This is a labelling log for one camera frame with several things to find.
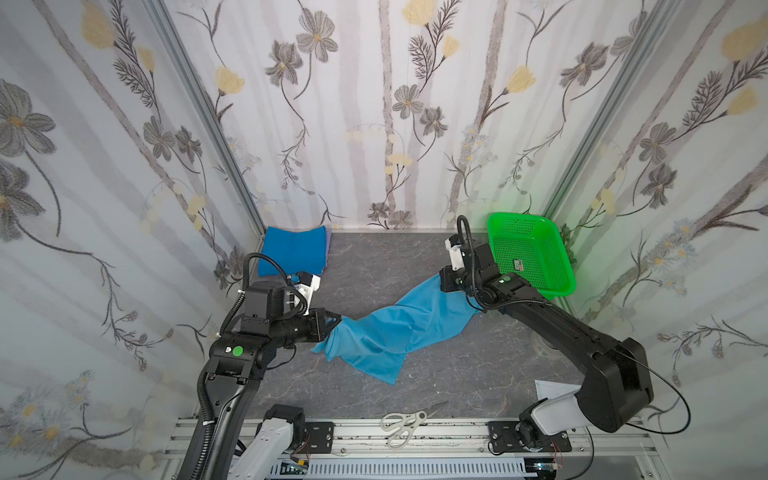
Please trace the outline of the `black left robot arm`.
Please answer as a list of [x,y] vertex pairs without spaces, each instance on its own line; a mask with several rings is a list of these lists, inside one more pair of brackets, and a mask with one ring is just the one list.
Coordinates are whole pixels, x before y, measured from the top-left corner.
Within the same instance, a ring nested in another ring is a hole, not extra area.
[[247,410],[281,349],[317,344],[341,316],[310,305],[320,278],[287,274],[271,257],[249,253],[238,297],[222,322],[196,383],[199,415],[180,479],[265,479],[278,458],[310,451],[311,434],[300,407],[277,404],[255,438],[240,440]]

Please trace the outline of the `green plastic basket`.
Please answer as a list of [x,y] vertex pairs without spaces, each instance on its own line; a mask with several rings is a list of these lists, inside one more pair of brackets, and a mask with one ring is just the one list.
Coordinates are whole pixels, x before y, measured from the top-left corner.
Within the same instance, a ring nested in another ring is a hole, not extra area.
[[[555,223],[545,217],[498,212],[489,216],[488,240],[503,273],[516,273],[548,299],[567,297],[576,290],[576,279],[565,245]],[[513,261],[522,259],[524,271]]]

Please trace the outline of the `light blue t shirt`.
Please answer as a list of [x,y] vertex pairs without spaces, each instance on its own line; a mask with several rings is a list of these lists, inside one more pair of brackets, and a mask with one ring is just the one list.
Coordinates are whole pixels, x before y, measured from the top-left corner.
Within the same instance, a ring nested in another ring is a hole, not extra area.
[[391,306],[343,318],[312,351],[393,385],[409,353],[459,335],[478,312],[462,292],[441,291],[435,275]]

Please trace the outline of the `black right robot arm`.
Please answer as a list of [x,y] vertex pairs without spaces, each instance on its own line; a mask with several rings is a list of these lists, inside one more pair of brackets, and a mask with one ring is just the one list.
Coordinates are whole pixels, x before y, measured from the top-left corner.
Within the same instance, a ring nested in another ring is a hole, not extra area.
[[440,271],[440,288],[462,291],[482,308],[525,324],[584,375],[577,391],[541,400],[520,414],[514,434],[520,447],[539,450],[563,432],[585,426],[614,433],[650,405],[654,392],[640,343],[631,338],[619,341],[590,327],[549,302],[519,275],[501,274],[496,267],[490,271],[496,276],[478,285],[477,274],[446,266]]

